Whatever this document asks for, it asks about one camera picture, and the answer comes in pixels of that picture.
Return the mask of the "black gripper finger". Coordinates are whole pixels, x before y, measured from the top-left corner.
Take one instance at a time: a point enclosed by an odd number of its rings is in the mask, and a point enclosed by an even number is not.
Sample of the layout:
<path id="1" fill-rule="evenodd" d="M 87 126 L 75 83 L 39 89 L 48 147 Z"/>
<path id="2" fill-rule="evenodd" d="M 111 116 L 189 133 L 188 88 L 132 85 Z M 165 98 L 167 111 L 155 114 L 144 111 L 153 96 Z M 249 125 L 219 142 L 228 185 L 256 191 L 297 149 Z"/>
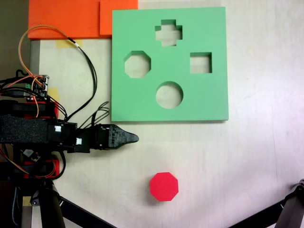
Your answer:
<path id="1" fill-rule="evenodd" d="M 118 149 L 126 144 L 136 143 L 139 139 L 112 139 L 110 141 L 110 149 Z"/>
<path id="2" fill-rule="evenodd" d="M 112 139 L 138 139 L 139 137 L 136 134 L 127 132 L 117 125 L 111 125 L 111 138 Z"/>

